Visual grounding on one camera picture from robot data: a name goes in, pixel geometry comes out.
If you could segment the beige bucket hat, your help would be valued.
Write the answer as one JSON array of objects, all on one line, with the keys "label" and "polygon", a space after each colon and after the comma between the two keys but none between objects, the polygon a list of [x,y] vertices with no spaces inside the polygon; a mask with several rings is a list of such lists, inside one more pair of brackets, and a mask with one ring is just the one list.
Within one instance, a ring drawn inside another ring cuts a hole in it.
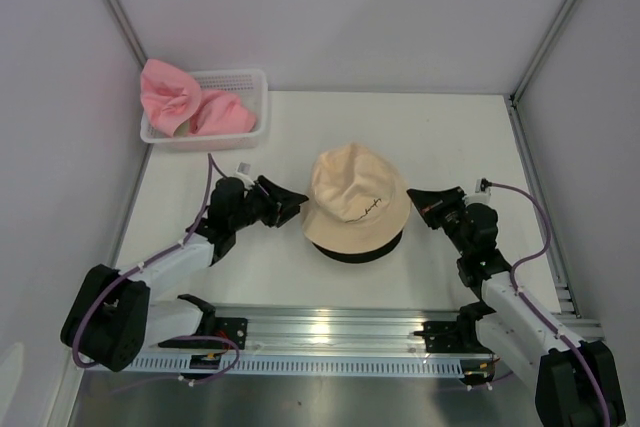
[{"label": "beige bucket hat", "polygon": [[350,143],[316,159],[301,210],[304,236],[338,254],[389,244],[408,221],[408,186],[396,167],[368,147]]}]

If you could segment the black bucket hat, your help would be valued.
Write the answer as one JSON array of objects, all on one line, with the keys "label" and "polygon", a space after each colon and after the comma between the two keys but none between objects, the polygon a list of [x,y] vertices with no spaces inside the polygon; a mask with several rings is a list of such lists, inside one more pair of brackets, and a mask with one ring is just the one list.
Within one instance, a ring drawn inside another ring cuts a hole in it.
[{"label": "black bucket hat", "polygon": [[371,250],[371,251],[367,251],[367,252],[360,252],[360,253],[351,253],[351,254],[347,254],[347,253],[340,253],[340,252],[335,252],[335,251],[331,251],[329,249],[325,249],[315,243],[313,243],[313,246],[324,256],[337,261],[337,262],[341,262],[341,263],[345,263],[345,264],[352,264],[352,265],[358,265],[358,264],[365,264],[365,263],[370,263],[373,261],[376,261],[382,257],[385,257],[386,255],[388,255],[389,253],[391,253],[401,242],[403,237],[403,231],[400,231],[394,238],[392,238],[388,243],[384,244],[383,246]]}]

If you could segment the pink bucket hat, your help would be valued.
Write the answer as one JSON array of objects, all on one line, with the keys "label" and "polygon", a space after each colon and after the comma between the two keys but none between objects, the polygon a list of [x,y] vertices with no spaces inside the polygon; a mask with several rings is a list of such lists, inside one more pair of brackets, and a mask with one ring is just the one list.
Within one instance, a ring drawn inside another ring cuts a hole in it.
[{"label": "pink bucket hat", "polygon": [[140,74],[140,101],[151,126],[167,137],[197,112],[202,99],[198,82],[183,70],[149,59]]},{"label": "pink bucket hat", "polygon": [[249,133],[257,122],[256,115],[235,93],[206,89],[200,106],[189,121],[190,136],[217,136]]}]

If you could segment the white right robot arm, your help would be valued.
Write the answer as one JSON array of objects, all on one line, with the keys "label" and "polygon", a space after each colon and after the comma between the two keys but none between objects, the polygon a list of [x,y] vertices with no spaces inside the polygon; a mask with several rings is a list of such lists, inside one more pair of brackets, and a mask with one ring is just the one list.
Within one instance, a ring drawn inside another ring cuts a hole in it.
[{"label": "white right robot arm", "polygon": [[[486,202],[472,201],[460,187],[443,191],[409,189],[410,201],[433,230],[442,230],[453,244],[463,285],[478,301],[460,308],[454,337],[469,351],[481,348],[497,354],[511,371],[529,385],[543,426],[621,426],[626,411],[611,350],[602,341],[584,340],[557,320],[518,282],[521,264],[546,253],[550,232],[537,253],[511,265],[497,245],[498,214]],[[366,199],[355,218],[323,227],[324,213],[312,208],[306,195],[284,190],[275,201],[275,225],[280,227],[308,207],[305,217],[320,234],[337,234],[337,240],[320,240],[305,234],[314,247],[332,260],[362,264],[378,260],[400,242],[403,227],[392,227],[390,214],[382,214],[379,196]]]}]

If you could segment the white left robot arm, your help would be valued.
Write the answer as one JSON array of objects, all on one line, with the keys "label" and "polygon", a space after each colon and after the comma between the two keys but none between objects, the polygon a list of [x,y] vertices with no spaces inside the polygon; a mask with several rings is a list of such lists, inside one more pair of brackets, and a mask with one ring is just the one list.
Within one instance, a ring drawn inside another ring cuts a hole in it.
[{"label": "white left robot arm", "polygon": [[237,177],[208,182],[194,222],[182,238],[125,269],[103,264],[86,274],[61,329],[74,363],[113,372],[128,367],[141,350],[218,349],[236,342],[219,328],[216,308],[193,294],[162,294],[186,277],[221,261],[240,230],[255,223],[280,228],[301,211],[306,195],[264,176],[247,184]]}]

